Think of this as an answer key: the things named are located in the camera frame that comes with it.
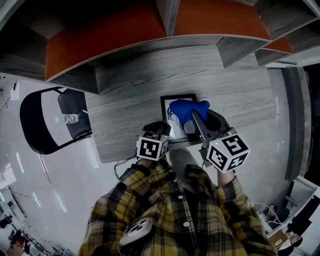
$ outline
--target hand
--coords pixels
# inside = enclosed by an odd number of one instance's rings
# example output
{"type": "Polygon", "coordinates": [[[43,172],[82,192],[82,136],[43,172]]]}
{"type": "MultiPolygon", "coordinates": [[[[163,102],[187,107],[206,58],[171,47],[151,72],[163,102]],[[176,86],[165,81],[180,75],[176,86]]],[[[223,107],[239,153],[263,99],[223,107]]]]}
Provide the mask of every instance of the hand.
{"type": "Polygon", "coordinates": [[[136,162],[137,165],[142,165],[148,169],[150,169],[150,166],[152,164],[152,160],[145,159],[145,158],[139,158],[138,161],[136,162]]]}
{"type": "Polygon", "coordinates": [[[226,173],[222,173],[218,169],[216,171],[218,172],[218,187],[223,187],[229,184],[235,178],[235,174],[233,170],[230,170],[226,173]]]}

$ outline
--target blue object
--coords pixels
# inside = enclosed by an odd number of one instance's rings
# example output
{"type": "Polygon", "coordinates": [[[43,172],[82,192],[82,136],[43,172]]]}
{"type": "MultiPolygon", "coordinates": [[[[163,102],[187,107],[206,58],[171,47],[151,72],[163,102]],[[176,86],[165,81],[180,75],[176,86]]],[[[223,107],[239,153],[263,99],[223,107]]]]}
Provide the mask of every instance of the blue object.
{"type": "Polygon", "coordinates": [[[180,124],[184,124],[189,120],[192,120],[192,111],[196,110],[207,121],[207,109],[210,107],[210,103],[206,100],[200,102],[194,102],[185,99],[177,99],[170,103],[170,110],[179,118],[180,124]]]}

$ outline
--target cable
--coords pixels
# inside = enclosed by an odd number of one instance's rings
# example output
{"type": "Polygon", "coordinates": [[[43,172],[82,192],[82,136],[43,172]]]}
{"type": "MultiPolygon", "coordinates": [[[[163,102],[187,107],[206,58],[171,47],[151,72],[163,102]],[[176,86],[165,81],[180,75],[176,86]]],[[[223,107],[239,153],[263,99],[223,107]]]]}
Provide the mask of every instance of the cable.
{"type": "Polygon", "coordinates": [[[279,223],[279,222],[275,222],[275,221],[273,221],[273,220],[269,220],[269,221],[267,222],[267,224],[269,224],[270,222],[273,222],[273,223],[276,223],[276,224],[282,224],[282,223],[279,223]]]}
{"type": "Polygon", "coordinates": [[[281,224],[284,228],[286,227],[279,219],[278,215],[276,215],[276,213],[267,205],[265,205],[264,203],[261,203],[261,202],[253,202],[253,204],[258,204],[258,205],[263,205],[265,207],[268,207],[270,209],[270,211],[274,214],[274,216],[278,219],[279,223],[275,222],[275,221],[272,221],[270,220],[269,222],[274,222],[274,223],[277,223],[277,224],[281,224]]]}
{"type": "Polygon", "coordinates": [[[130,159],[135,158],[136,156],[130,156],[129,158],[125,159],[125,160],[119,160],[118,162],[116,162],[116,164],[114,165],[113,169],[114,169],[114,174],[116,176],[116,178],[119,180],[119,175],[117,173],[117,166],[120,166],[126,162],[128,162],[130,159]]]}

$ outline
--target water bottle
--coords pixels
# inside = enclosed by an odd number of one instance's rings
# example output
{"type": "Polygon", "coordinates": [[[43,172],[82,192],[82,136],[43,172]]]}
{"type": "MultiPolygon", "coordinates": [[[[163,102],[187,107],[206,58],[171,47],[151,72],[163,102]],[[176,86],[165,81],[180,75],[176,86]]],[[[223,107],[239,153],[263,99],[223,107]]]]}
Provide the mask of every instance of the water bottle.
{"type": "Polygon", "coordinates": [[[77,114],[65,114],[64,121],[66,124],[74,124],[79,121],[79,116],[77,114]]]}

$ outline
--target black cable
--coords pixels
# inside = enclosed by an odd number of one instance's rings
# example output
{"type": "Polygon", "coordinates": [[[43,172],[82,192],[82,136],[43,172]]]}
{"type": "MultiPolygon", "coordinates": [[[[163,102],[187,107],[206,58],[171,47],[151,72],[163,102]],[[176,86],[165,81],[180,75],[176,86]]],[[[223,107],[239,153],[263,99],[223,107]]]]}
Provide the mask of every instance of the black cable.
{"type": "Polygon", "coordinates": [[[119,180],[119,175],[117,173],[117,166],[120,166],[126,162],[128,162],[129,160],[131,160],[132,158],[135,158],[136,156],[130,156],[129,158],[125,159],[125,160],[119,160],[118,162],[116,162],[116,164],[114,165],[113,169],[114,169],[114,174],[116,176],[116,178],[119,180]]]}

